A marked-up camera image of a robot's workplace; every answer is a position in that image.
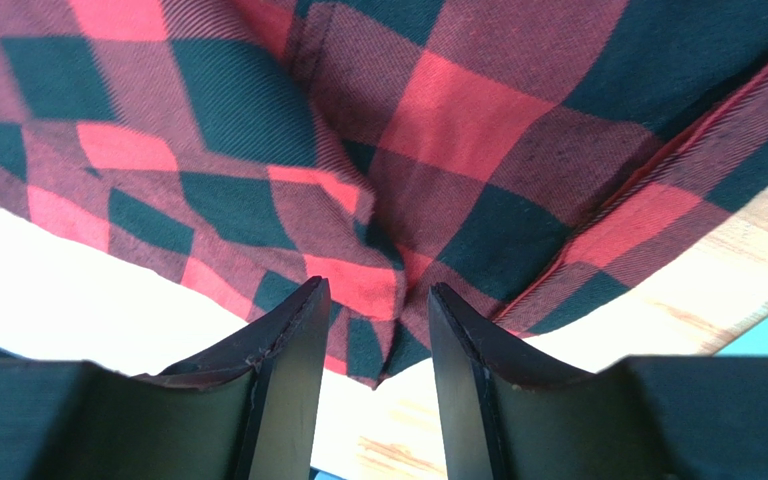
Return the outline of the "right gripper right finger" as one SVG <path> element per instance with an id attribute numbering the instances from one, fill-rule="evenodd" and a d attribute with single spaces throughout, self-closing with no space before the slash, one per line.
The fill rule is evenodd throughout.
<path id="1" fill-rule="evenodd" d="M 428 316 L 452 479 L 768 479 L 768 357 L 628 356 L 591 373 L 446 284 Z"/>

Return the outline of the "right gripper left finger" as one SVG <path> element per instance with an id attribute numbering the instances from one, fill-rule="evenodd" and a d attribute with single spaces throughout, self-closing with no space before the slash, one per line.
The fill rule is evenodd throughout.
<path id="1" fill-rule="evenodd" d="M 0 479 L 305 479 L 331 295 L 313 277 L 156 375 L 0 349 Z"/>

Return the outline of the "red black plaid shirt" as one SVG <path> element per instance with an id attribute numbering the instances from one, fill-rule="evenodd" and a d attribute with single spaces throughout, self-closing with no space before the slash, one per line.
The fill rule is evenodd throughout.
<path id="1" fill-rule="evenodd" d="M 254 319 L 329 280 L 328 369 L 623 295 L 768 186 L 768 1 L 0 1 L 0 206 Z"/>

